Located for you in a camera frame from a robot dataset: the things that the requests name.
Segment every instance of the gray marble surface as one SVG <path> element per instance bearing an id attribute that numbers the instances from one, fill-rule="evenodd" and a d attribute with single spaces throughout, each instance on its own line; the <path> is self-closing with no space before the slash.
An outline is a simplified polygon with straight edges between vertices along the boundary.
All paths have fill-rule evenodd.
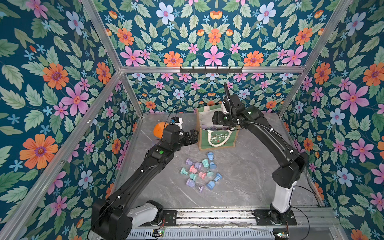
<path id="1" fill-rule="evenodd" d="M 184 130 L 195 128 L 196 114 L 179 113 L 178 116 L 183 119 Z M 289 139 L 277 114 L 265 113 L 265 117 L 275 130 L 286 140 Z M 131 153 L 131 162 L 125 165 L 128 169 L 122 169 L 126 174 L 121 183 L 124 183 L 142 163 L 146 152 L 152 147 L 152 141 L 156 139 L 152 133 L 154 126 L 166 118 L 165 114 L 144 115 L 143 123 L 138 129 L 139 137 Z M 200 152 L 197 144 L 181 148 L 165 169 L 143 190 L 134 206 L 142 205 L 148 200 L 155 200 L 165 208 L 265 206 L 272 203 L 275 182 L 271 174 L 279 164 L 256 136 L 245 129 L 240 130 L 235 147 L 212 151 L 215 154 L 217 171 L 223 179 L 217 182 L 212 191 L 205 189 L 199 194 L 185 184 L 188 177 L 180 175 L 180 170 L 187 167 L 185 160 L 188 157 L 201 162 L 207 158 L 207 152 Z M 206 182 L 206 179 L 200 178 L 196 181 L 198 184 Z M 310 188 L 304 174 L 298 185 Z M 292 196 L 292 204 L 317 205 L 317 202 L 311 193 L 297 188 Z"/>

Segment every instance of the orange ball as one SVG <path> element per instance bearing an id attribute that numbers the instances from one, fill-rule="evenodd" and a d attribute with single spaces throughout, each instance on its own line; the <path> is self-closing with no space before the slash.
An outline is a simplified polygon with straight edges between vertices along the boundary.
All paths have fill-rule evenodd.
<path id="1" fill-rule="evenodd" d="M 155 128 L 153 129 L 153 135 L 155 137 L 161 138 L 163 136 L 163 130 L 169 125 L 169 123 L 166 122 L 159 122 L 156 124 Z"/>

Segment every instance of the metal vent grille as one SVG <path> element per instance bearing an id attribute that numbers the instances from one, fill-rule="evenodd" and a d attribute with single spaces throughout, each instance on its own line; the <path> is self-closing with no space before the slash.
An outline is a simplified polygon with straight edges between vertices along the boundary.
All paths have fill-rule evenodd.
<path id="1" fill-rule="evenodd" d="M 166 229 L 161 239 L 274 239 L 272 229 L 270 231 L 258 231 L 252 229 Z M 152 229 L 134 229 L 127 239 L 155 239 L 152 237 Z"/>

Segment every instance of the cable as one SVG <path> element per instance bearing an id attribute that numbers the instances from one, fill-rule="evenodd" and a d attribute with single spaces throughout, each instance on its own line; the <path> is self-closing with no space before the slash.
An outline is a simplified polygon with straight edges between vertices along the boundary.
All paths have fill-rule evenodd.
<path id="1" fill-rule="evenodd" d="M 307 215 L 305 215 L 305 213 L 304 213 L 303 211 L 301 211 L 301 212 L 304 214 L 304 216 L 307 218 L 307 221 L 308 221 L 308 232 L 307 232 L 307 235 L 305 235 L 305 237 L 301 239 L 301 240 L 304 240 L 304 239 L 306 239 L 306 238 L 308 237 L 308 235 L 309 235 L 309 233 L 310 233 L 310 228 L 311 228 L 311 226 L 310 226 L 310 220 L 308 219 Z"/>

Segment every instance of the green bag handle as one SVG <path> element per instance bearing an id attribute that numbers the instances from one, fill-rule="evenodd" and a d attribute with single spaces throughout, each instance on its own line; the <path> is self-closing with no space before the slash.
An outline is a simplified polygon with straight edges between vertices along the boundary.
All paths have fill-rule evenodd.
<path id="1" fill-rule="evenodd" d="M 221 143 L 213 144 L 213 143 L 211 143 L 211 133 L 214 132 L 214 131 L 212 131 L 212 130 L 207 130 L 207 131 L 208 131 L 208 143 L 209 143 L 212 147 L 220 147 L 220 146 L 224 145 L 224 144 L 228 141 L 229 137 L 230 137 L 231 134 L 232 134 L 232 132 L 231 132 L 230 130 L 227 130 L 227 131 L 229 132 L 228 137 L 227 137 L 224 141 L 222 141 Z"/>

